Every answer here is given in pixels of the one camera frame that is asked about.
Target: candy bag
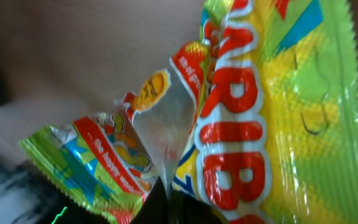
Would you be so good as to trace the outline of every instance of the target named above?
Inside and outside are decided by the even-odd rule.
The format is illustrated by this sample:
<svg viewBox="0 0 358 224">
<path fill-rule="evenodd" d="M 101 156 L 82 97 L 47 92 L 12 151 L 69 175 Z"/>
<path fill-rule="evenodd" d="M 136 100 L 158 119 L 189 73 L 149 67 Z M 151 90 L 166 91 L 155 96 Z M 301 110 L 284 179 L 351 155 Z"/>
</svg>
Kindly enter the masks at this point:
<svg viewBox="0 0 358 224">
<path fill-rule="evenodd" d="M 358 223 L 348 3 L 207 0 L 200 37 L 216 64 L 173 189 L 229 223 Z"/>
<path fill-rule="evenodd" d="M 47 126 L 21 141 L 63 193 L 111 223 L 129 223 L 158 179 L 124 110 Z"/>
<path fill-rule="evenodd" d="M 208 41 L 191 41 L 170 58 L 168 68 L 144 82 L 138 95 L 128 93 L 123 100 L 167 192 L 205 98 L 208 68 Z"/>
</svg>

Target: cartoon illustration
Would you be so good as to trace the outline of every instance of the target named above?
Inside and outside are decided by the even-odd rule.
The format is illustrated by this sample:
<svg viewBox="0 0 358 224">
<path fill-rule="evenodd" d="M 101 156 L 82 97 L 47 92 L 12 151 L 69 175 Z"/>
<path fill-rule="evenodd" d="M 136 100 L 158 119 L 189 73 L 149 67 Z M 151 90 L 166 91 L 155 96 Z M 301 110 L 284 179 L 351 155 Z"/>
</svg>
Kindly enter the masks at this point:
<svg viewBox="0 0 358 224">
<path fill-rule="evenodd" d="M 170 77 L 166 70 L 155 72 L 143 83 L 140 93 L 131 103 L 135 110 L 149 110 L 165 94 L 170 86 Z"/>
<path fill-rule="evenodd" d="M 154 169 L 148 155 L 136 150 L 137 142 L 124 134 L 124 118 L 121 114 L 100 113 L 98 124 L 104 129 L 110 143 L 118 156 L 125 162 L 132 175 L 146 191 L 151 190 L 157 180 L 158 172 Z"/>
</svg>

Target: beige background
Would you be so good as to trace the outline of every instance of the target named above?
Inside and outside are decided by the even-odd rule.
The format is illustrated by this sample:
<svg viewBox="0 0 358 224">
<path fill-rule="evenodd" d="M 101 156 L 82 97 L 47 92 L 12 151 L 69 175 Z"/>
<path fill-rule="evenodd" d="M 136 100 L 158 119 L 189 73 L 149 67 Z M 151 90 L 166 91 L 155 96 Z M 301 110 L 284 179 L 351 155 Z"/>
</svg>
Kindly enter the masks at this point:
<svg viewBox="0 0 358 224">
<path fill-rule="evenodd" d="M 182 43 L 198 38 L 202 2 L 0 0 L 0 69 L 13 99 L 0 108 L 0 161 L 23 162 L 18 142 L 41 126 L 137 91 Z"/>
</svg>

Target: haribo logo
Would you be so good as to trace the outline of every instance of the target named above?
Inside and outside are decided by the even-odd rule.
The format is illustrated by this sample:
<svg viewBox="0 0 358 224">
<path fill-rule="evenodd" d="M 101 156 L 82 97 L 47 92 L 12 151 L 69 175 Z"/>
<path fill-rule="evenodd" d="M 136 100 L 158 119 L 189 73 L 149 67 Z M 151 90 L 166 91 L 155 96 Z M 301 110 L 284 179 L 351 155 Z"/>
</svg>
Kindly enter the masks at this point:
<svg viewBox="0 0 358 224">
<path fill-rule="evenodd" d="M 197 183 L 204 183 L 198 192 L 231 223 L 271 223 L 259 208 L 272 185 L 267 128 L 259 115 L 264 93 L 253 61 L 232 60 L 258 45 L 253 25 L 234 20 L 253 9 L 252 0 L 236 0 L 223 19 L 212 90 L 195 130 Z"/>
</svg>

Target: green light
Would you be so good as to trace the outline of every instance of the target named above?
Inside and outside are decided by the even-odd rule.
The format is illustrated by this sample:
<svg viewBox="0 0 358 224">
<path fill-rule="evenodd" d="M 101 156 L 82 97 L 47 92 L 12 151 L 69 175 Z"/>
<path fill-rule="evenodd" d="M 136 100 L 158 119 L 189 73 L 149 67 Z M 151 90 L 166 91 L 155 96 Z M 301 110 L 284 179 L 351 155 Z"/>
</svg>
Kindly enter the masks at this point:
<svg viewBox="0 0 358 224">
<path fill-rule="evenodd" d="M 65 206 L 65 207 L 63 208 L 63 210 L 62 210 L 62 212 L 60 212 L 60 214 L 57 214 L 57 215 L 56 215 L 54 221 L 53 221 L 51 224 L 55 224 L 57 218 L 59 218 L 60 216 L 62 216 L 66 209 L 67 209 L 67 206 Z"/>
</svg>

